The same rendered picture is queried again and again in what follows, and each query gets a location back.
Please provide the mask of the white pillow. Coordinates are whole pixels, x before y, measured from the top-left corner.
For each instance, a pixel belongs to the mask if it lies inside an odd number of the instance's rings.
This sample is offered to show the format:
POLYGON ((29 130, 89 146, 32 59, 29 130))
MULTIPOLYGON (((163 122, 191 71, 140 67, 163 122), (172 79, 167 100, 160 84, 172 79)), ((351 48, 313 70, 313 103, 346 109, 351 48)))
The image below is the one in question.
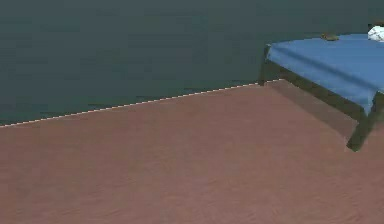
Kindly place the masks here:
POLYGON ((384 26, 373 26, 368 31, 368 39, 377 42, 384 42, 384 26))

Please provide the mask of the blue bed with dark frame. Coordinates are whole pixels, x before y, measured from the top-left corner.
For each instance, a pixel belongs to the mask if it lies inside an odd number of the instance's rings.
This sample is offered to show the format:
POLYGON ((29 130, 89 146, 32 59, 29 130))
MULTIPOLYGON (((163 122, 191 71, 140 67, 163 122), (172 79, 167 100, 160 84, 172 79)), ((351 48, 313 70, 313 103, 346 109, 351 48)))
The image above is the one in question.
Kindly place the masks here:
POLYGON ((264 47, 258 84, 267 80, 271 63, 294 74, 293 82, 304 80, 345 99, 359 108, 358 124, 347 147, 358 151, 374 124, 384 113, 384 43, 366 34, 324 36, 275 42, 264 47))

